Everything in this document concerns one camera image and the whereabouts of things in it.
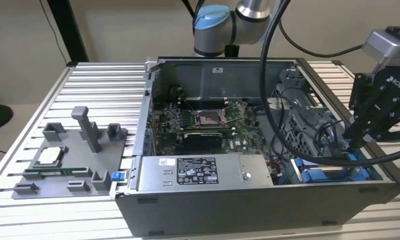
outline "motherboard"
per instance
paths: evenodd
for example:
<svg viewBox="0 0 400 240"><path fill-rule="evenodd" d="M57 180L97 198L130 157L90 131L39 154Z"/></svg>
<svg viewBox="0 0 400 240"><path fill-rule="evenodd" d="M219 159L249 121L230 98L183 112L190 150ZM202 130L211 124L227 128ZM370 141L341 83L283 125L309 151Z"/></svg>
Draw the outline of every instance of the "motherboard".
<svg viewBox="0 0 400 240"><path fill-rule="evenodd" d="M242 153L267 156L255 107L246 99L198 102L178 98L177 102L155 109L157 155Z"/></svg>

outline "gray bracket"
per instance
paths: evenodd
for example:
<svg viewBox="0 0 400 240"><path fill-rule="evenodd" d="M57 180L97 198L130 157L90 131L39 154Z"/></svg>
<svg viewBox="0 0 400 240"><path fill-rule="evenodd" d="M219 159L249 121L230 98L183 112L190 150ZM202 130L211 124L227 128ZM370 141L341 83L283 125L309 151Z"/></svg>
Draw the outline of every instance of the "gray bracket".
<svg viewBox="0 0 400 240"><path fill-rule="evenodd" d="M95 123L93 127L87 118L89 109L86 106L75 106L71 109L70 117L78 121L83 140L91 150L91 153L101 151L101 145L98 143L98 128Z"/></svg>
<svg viewBox="0 0 400 240"><path fill-rule="evenodd" d="M59 123L46 124L45 140L14 186L13 199L109 195L110 173L119 169L127 130L117 123L98 129L86 113L86 107L73 108L81 131L65 130ZM39 161L42 151L55 147L61 152Z"/></svg>

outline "white wall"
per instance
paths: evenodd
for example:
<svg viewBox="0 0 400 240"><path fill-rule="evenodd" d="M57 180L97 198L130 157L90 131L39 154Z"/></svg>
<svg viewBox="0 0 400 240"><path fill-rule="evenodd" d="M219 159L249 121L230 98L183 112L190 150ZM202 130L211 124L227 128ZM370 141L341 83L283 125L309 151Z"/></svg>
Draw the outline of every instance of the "white wall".
<svg viewBox="0 0 400 240"><path fill-rule="evenodd" d="M205 2L233 8L237 1ZM179 0L71 0L70 4L90 61L141 62L146 56L191 55L190 16ZM291 0L282 22L301 46L331 53L361 44L372 29L400 25L400 0ZM289 46L279 34L273 46L273 57L317 59ZM242 46L239 56L257 57L259 49L259 45ZM369 71L374 64L361 51L337 59L354 72ZM0 103L39 102L62 69L38 1L0 0Z"/></svg>
<svg viewBox="0 0 400 240"><path fill-rule="evenodd" d="M0 0L0 103L39 102L63 66L38 1Z"/></svg>

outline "power supply label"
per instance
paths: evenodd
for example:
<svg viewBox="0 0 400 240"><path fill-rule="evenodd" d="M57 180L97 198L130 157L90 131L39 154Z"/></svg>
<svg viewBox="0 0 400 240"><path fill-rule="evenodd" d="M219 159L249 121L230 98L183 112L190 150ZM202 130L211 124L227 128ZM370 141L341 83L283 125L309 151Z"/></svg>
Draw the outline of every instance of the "power supply label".
<svg viewBox="0 0 400 240"><path fill-rule="evenodd" d="M178 158L175 166L179 185L218 183L214 157Z"/></svg>

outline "slotted aluminum surface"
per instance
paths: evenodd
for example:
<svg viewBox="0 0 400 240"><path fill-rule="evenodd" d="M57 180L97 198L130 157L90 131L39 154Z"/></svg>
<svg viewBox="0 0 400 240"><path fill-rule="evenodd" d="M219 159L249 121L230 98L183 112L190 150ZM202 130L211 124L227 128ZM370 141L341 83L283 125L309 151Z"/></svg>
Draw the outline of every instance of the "slotted aluminum surface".
<svg viewBox="0 0 400 240"><path fill-rule="evenodd" d="M353 75L343 66L335 66L330 61L311 61L309 64L346 105ZM61 81L53 87L54 91L49 93L49 102L45 100L39 105L26 125L25 134L22 131L0 163L0 239L131 238L110 197L13 200L9 189L19 181L19 173L27 167L39 147L45 123L61 122L66 128L75 128L69 114L71 107L77 105L89 107L87 116L99 127L107 123L119 123L127 128L129 136L119 168L123 170L130 167L129 156L143 83L142 63L79 63L77 67L66 69ZM380 146L388 154L400 150L400 143ZM185 236L174 239L396 240L400 239L400 195L388 204L369 206L342 226Z"/></svg>

